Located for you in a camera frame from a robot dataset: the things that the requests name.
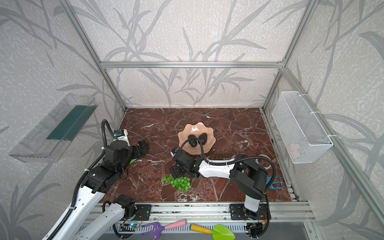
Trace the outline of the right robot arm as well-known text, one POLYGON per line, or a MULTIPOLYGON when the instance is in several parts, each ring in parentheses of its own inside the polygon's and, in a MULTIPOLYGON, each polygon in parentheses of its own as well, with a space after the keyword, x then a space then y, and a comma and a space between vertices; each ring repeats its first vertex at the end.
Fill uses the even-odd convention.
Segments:
POLYGON ((238 155, 230 160, 193 159, 177 148, 171 152, 174 165, 170 168, 174 178, 224 178, 232 180, 246 195, 244 206, 256 213, 269 187, 276 177, 277 168, 266 155, 246 157, 238 155))

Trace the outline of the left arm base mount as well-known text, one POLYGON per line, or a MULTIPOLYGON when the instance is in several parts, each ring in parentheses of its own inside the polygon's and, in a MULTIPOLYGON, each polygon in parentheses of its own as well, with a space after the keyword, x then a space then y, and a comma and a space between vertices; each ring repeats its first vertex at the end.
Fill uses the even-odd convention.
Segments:
POLYGON ((136 212, 132 218, 132 221, 148 221, 150 219, 152 205, 150 204, 139 204, 136 205, 136 212))

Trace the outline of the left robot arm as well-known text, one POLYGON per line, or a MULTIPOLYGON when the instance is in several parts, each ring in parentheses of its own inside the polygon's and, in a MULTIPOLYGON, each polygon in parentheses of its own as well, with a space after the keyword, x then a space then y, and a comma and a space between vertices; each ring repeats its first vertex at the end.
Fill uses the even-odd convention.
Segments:
POLYGON ((106 146, 101 164, 86 169, 75 186, 72 201, 45 240, 97 240, 120 220, 132 220, 139 213, 135 201, 125 195, 117 197, 102 214, 80 230, 89 213, 121 178, 132 160, 147 154, 148 143, 140 141, 130 146, 127 140, 117 140, 106 146))

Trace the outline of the dark avocado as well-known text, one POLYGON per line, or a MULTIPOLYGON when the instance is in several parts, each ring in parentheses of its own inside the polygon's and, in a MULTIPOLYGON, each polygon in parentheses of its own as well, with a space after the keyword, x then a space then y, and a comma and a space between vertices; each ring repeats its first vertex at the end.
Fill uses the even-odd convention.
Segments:
POLYGON ((195 135, 189 135, 188 143, 192 148, 195 148, 198 145, 197 137, 195 135))
POLYGON ((208 134, 207 133, 202 133, 199 135, 200 143, 202 145, 205 145, 208 141, 208 134))

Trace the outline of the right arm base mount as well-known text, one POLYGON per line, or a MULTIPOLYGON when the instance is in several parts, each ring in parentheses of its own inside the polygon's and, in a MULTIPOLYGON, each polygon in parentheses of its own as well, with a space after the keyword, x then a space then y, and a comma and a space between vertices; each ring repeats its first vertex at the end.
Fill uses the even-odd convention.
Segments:
POLYGON ((231 214, 231 220, 270 220, 268 215, 269 210, 266 203, 261 203, 259 209, 256 212, 247 210, 244 204, 230 204, 229 212, 231 214))

